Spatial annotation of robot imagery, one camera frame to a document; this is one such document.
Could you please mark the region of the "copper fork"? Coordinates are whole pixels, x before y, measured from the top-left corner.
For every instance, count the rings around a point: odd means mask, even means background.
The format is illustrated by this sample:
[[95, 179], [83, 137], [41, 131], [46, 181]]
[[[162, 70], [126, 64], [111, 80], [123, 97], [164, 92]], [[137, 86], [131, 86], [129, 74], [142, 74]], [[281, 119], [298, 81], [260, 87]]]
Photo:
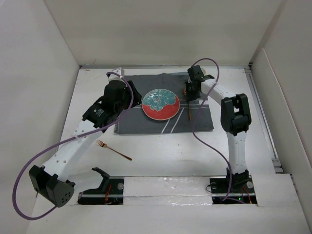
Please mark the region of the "copper fork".
[[132, 158], [130, 158], [130, 157], [128, 157], [128, 156], [126, 156], [126, 155], [124, 155], [124, 154], [122, 154], [122, 153], [116, 151], [115, 149], [109, 147], [105, 142], [103, 142], [103, 141], [101, 141], [101, 140], [98, 140], [98, 139], [97, 139], [97, 140], [96, 140], [96, 144], [99, 145], [101, 148], [107, 148], [107, 149], [109, 149], [109, 150], [111, 150], [111, 151], [117, 153], [118, 155], [124, 157], [125, 159], [127, 159], [127, 160], [129, 160], [129, 161], [132, 161]]

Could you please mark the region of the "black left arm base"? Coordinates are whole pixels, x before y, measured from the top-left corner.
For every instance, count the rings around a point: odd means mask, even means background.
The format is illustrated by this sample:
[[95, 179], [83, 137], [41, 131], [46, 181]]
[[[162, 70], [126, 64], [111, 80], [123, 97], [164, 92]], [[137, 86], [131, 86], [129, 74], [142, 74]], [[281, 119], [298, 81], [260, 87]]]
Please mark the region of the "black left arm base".
[[124, 178], [111, 177], [100, 183], [98, 188], [88, 189], [78, 195], [80, 205], [122, 205]]

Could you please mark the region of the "copper spoon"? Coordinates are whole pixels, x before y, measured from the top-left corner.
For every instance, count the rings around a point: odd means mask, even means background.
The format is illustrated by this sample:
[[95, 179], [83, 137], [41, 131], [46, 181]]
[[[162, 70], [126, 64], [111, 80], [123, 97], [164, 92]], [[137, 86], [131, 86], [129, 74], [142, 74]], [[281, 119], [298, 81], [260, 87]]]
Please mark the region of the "copper spoon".
[[191, 121], [191, 120], [192, 120], [192, 114], [191, 114], [190, 103], [189, 103], [189, 100], [188, 100], [188, 98], [187, 98], [187, 91], [186, 91], [186, 88], [184, 88], [183, 94], [184, 94], [184, 96], [185, 96], [185, 99], [186, 99], [186, 102], [187, 102], [187, 106], [188, 106], [188, 118], [189, 118], [189, 121]]

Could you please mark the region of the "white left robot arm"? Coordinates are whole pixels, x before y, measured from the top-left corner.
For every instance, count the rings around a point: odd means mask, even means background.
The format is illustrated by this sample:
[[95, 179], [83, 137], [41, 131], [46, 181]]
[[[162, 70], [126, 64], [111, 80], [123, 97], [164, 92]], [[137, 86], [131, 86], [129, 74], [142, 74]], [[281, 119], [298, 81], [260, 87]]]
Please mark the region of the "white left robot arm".
[[83, 114], [76, 137], [61, 145], [42, 166], [33, 166], [29, 176], [36, 192], [56, 207], [64, 206], [74, 194], [74, 183], [68, 180], [74, 164], [128, 108], [141, 104], [141, 94], [131, 80], [112, 80], [104, 94]]

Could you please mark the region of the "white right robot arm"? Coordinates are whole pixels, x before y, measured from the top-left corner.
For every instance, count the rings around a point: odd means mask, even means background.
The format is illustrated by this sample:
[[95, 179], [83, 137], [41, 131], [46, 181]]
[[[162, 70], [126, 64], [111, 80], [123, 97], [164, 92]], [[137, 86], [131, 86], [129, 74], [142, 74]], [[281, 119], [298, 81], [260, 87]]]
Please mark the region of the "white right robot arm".
[[225, 186], [229, 191], [237, 192], [249, 179], [245, 141], [252, 118], [248, 97], [245, 94], [235, 94], [217, 84], [213, 76], [203, 74], [199, 65], [190, 67], [187, 72], [189, 79], [185, 82], [184, 89], [186, 100], [193, 101], [200, 98], [201, 94], [209, 93], [209, 97], [221, 107], [220, 122], [226, 132], [229, 149]]

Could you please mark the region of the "grey striped cloth placemat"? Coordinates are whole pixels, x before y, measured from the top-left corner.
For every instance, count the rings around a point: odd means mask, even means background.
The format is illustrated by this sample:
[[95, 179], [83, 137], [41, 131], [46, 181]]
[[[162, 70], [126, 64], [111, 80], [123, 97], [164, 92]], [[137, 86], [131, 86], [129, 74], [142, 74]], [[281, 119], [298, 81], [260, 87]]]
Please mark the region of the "grey striped cloth placemat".
[[115, 125], [115, 134], [174, 134], [192, 132], [193, 119], [205, 95], [201, 94], [200, 99], [189, 102], [192, 114], [192, 120], [189, 121], [188, 106], [183, 94], [185, 82], [189, 78], [186, 72], [171, 74], [162, 73], [157, 75], [132, 75], [126, 76], [125, 78], [134, 83], [142, 97], [149, 91], [158, 88], [174, 92], [180, 100], [180, 109], [171, 119], [157, 121], [147, 117], [140, 105], [136, 106], [128, 112], [126, 117]]

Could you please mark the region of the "red and teal plate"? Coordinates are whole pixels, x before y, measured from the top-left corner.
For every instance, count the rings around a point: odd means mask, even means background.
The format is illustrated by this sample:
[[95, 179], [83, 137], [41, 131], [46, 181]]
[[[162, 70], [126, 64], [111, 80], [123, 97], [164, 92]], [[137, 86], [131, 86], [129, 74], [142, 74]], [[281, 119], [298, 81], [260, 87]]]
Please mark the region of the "red and teal plate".
[[174, 117], [180, 109], [178, 96], [167, 89], [154, 89], [148, 92], [141, 103], [147, 117], [157, 121]]

